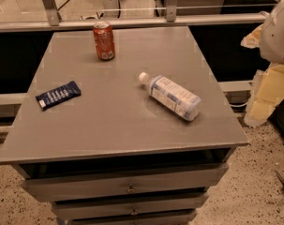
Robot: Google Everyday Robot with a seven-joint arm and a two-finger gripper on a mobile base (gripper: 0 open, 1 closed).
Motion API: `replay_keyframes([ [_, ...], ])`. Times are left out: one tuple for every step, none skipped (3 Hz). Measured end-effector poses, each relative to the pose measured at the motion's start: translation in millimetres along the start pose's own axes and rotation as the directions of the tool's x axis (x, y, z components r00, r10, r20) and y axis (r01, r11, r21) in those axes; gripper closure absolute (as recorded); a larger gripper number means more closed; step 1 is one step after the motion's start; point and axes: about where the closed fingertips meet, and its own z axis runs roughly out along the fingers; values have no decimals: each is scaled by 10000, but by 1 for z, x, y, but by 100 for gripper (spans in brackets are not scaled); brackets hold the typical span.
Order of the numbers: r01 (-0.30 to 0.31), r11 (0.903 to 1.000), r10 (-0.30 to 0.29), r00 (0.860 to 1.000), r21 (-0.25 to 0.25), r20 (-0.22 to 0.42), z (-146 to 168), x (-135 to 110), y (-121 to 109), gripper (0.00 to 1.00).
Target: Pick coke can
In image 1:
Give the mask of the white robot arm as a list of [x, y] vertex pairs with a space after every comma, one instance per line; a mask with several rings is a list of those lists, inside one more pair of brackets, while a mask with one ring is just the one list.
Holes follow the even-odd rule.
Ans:
[[249, 127], [264, 124], [284, 99], [284, 0], [280, 0], [264, 23], [241, 41], [243, 47], [260, 49], [270, 65], [253, 77], [244, 121]]

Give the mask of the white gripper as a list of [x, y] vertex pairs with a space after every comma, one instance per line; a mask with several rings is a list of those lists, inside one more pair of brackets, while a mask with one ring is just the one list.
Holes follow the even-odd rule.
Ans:
[[256, 72], [251, 85], [244, 122], [255, 128], [264, 124], [284, 100], [284, 0], [278, 2], [263, 25], [243, 37], [240, 45], [260, 47], [261, 57], [271, 62], [268, 69]]

